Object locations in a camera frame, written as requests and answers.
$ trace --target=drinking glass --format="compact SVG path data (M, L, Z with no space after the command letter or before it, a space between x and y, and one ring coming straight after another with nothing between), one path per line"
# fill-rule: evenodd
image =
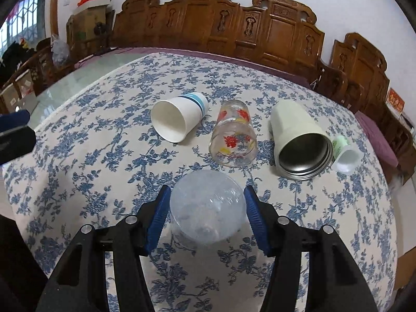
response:
M221 105L209 152L217 163L228 167L242 167L257 157L257 138L242 101L229 100Z

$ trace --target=blue flower pattern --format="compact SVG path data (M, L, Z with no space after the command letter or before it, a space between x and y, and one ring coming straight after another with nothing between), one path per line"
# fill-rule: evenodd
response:
M202 92L210 111L180 144L163 140L151 126L159 99ZM222 102L246 102L259 154L251 165L229 169L215 163L208 142ZM330 137L347 136L364 154L355 173L330 167L296 182L273 171L268 123L280 99L302 104ZM230 63L175 54L151 54L99 79L73 97L37 130L30 155L3 172L10 203L26 244L51 274L72 236L86 223L116 224L154 200L163 184L173 187L195 170L229 173L253 185L300 226L332 225L355 258L380 311L393 290L396 225L387 184L355 117L334 102L292 82ZM270 280L273 259L258 249L248 221L230 239L205 251L182 247L171 236L168 216L161 240L142 264L156 311L255 311ZM112 256L106 254L111 311L118 311ZM297 311L303 311L308 254L302 258Z

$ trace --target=silver screw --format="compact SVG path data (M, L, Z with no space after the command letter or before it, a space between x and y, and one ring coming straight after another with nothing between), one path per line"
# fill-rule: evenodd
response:
M91 232L91 230L92 230L92 226L89 224L86 224L81 228L82 233L89 233Z
M325 225L324 227L323 227L323 231L325 232L325 233L327 233L327 234L331 234L331 233L333 233L334 232L334 228L332 227L332 226L330 226L330 225Z
M136 216L128 216L126 218L126 223L127 224L134 224L135 222L137 222L137 217Z
M288 225L288 224L289 224L289 219L288 219L288 217L285 217L285 216L280 216L280 217L277 219L277 222L278 222L279 224L282 224L282 225Z

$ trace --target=tablecloth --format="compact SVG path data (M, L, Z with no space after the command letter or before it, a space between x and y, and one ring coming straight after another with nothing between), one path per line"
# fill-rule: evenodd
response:
M161 98L198 91L210 110L180 144L161 139L150 121ZM223 101L246 102L259 154L241 169L219 166L208 143ZM330 137L344 135L364 154L345 176L328 167L304 182L278 177L273 162L270 111L280 99L302 104ZM228 173L253 185L262 201L300 226L332 225L354 256L380 310L390 300L396 270L396 225L387 184L354 115L325 97L275 76L208 59L151 54L85 88L37 129L33 153L13 161L5 185L17 225L47 274L78 229L116 224L200 169ZM230 239L205 251L187 250L170 233L169 217L157 249L142 265L155 310L258 311L273 258L257 248L248 221ZM111 254L107 287L118 310ZM302 260L297 310L306 303L308 254Z

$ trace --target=purple cushion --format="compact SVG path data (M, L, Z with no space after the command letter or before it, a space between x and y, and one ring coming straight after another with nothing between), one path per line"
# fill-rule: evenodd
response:
M379 159L388 163L392 167L397 167L399 161L397 160L394 151L388 144L386 138L377 127L376 122L371 118L364 115L361 111L357 111L355 118L361 124L365 134L367 135L371 145L373 146L374 152Z

